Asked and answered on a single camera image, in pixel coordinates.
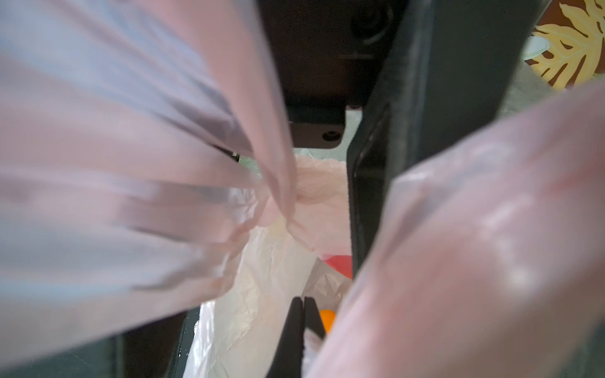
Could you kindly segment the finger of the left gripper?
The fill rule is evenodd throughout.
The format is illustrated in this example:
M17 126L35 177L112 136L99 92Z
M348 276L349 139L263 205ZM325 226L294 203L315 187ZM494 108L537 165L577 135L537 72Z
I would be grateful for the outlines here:
M132 329L123 336L124 377L166 377L186 312Z

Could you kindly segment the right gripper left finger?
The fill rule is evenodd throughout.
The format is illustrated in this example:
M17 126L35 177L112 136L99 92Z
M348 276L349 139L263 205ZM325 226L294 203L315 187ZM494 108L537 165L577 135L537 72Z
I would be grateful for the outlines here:
M304 303L294 297L289 307L274 359L266 378L301 378L303 360Z

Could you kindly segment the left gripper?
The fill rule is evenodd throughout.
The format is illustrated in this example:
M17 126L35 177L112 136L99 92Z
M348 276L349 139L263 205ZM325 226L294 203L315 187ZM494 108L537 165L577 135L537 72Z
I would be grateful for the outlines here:
M347 153L358 271L391 182L495 118L548 3L264 0L257 6L294 147L339 146L346 111L364 107Z

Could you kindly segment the orange fruit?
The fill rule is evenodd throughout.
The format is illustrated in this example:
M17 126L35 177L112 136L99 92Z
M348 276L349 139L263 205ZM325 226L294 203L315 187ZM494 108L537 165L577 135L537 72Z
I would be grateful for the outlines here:
M336 313L332 310L320 310L319 315L326 334L329 334L336 319Z

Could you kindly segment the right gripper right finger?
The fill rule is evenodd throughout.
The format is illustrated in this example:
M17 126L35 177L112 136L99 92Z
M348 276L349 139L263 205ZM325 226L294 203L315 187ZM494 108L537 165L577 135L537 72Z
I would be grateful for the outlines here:
M304 326L310 329L320 340L326 337L326 330L321 319L320 310L316 301L311 297L305 297L303 300Z

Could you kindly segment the pink printed plastic bag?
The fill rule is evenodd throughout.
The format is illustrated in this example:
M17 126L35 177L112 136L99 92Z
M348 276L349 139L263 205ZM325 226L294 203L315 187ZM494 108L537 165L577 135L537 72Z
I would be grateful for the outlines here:
M1 4L1 364L226 293L290 127L253 1ZM604 322L604 85L391 182L313 377L548 377Z

